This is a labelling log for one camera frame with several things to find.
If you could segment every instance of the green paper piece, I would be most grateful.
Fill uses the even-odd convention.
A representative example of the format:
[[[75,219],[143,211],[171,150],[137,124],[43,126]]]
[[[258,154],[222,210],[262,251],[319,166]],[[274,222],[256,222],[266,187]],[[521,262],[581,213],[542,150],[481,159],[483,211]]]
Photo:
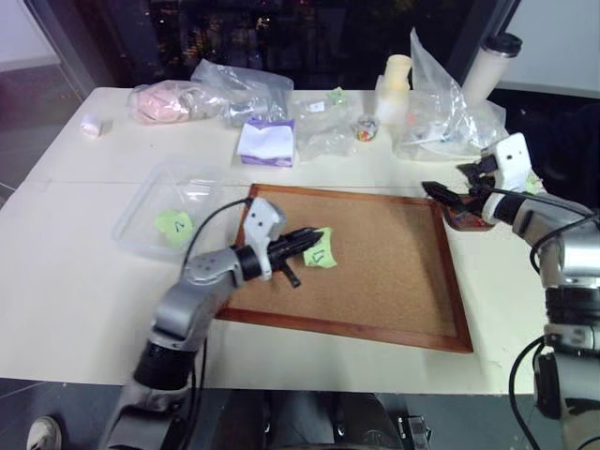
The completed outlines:
[[[194,225],[187,213],[168,210],[160,213],[154,220],[154,226],[164,233],[169,245],[179,248],[194,233]]]
[[[525,190],[531,192],[531,194],[537,194],[542,190],[542,180],[540,180],[533,171],[529,173],[527,180],[525,181]]]
[[[338,265],[331,252],[331,234],[334,232],[331,228],[321,228],[317,230],[322,233],[321,239],[313,247],[304,252],[304,264],[307,267],[324,267],[328,269]]]
[[[326,95],[334,105],[338,105],[346,99],[346,93],[339,86],[333,91],[329,91]]]

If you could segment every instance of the white table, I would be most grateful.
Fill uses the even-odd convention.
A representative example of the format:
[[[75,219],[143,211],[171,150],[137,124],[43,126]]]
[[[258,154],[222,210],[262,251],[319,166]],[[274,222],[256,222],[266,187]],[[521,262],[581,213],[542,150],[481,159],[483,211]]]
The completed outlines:
[[[413,196],[424,194],[422,180],[463,187],[451,163],[394,157],[384,130],[374,142],[358,144],[351,157],[320,157],[292,169],[245,166],[233,155],[239,130],[225,129],[217,119],[138,125],[127,117],[127,96],[124,89],[94,91],[0,210],[0,377],[128,379],[178,266],[124,251],[111,230],[140,183],[165,159],[219,166],[224,203],[245,196],[252,182]],[[111,119],[112,129],[97,140],[85,138],[79,131],[85,113]],[[217,217],[205,247],[231,243],[238,221],[234,210]],[[505,393],[515,356],[541,335],[545,322],[528,248],[506,226],[447,232],[473,354],[215,321],[207,386]],[[531,393],[530,365],[522,372],[517,391]]]

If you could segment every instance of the plastic bag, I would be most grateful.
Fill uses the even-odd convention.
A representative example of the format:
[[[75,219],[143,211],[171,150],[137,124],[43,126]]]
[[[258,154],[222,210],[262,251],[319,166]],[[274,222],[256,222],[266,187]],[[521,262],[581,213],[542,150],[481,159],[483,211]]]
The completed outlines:
[[[507,136],[504,109],[491,102],[471,109],[460,86],[411,31],[412,87],[405,123],[392,131],[400,158],[449,160],[479,156]]]
[[[293,81],[275,73],[251,68],[222,66],[203,59],[191,80],[211,86],[227,99],[219,116],[231,127],[241,127],[250,118],[266,122],[288,119],[287,97]]]
[[[143,124],[173,124],[214,117],[225,102],[222,93],[211,86],[168,80],[136,87],[127,106]]]
[[[352,114],[351,102],[340,88],[325,97],[293,102],[291,115],[300,160],[319,155],[348,156],[353,149]]]

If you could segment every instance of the brown object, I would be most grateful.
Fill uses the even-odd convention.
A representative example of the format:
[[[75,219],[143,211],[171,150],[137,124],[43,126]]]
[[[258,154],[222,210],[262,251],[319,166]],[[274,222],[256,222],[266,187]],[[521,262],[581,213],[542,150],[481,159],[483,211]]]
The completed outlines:
[[[472,200],[468,195],[461,195],[463,203],[468,203]],[[458,232],[487,232],[494,228],[493,225],[485,222],[481,217],[466,211],[455,211],[449,206],[442,206],[443,217],[446,223],[457,230]]]
[[[249,195],[285,211],[286,231],[331,227],[337,266],[305,267],[302,256],[293,258],[301,287],[293,289],[282,274],[250,281],[220,319],[473,351],[435,202],[268,185],[252,185]]]

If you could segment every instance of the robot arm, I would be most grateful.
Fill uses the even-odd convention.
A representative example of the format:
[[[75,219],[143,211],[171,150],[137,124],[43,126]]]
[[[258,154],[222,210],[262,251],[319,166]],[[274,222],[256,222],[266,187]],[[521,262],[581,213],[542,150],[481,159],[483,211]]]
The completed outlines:
[[[179,449],[193,424],[179,410],[210,322],[245,281],[269,279],[280,270],[294,287],[300,281],[286,260],[314,246],[322,234],[304,228],[279,236],[284,214],[256,198],[247,212],[247,246],[227,247],[189,261],[179,281],[158,304],[133,379],[124,386],[101,440],[102,449]]]
[[[448,207],[487,223],[500,221],[532,246],[531,261],[546,290],[544,343],[553,352],[534,359],[536,404],[543,415],[572,424],[600,411],[600,222],[589,208],[548,194],[521,191],[531,170],[522,135],[513,135],[461,166],[470,197],[435,182],[426,192]],[[600,434],[600,421],[577,433],[563,429],[566,447]]]

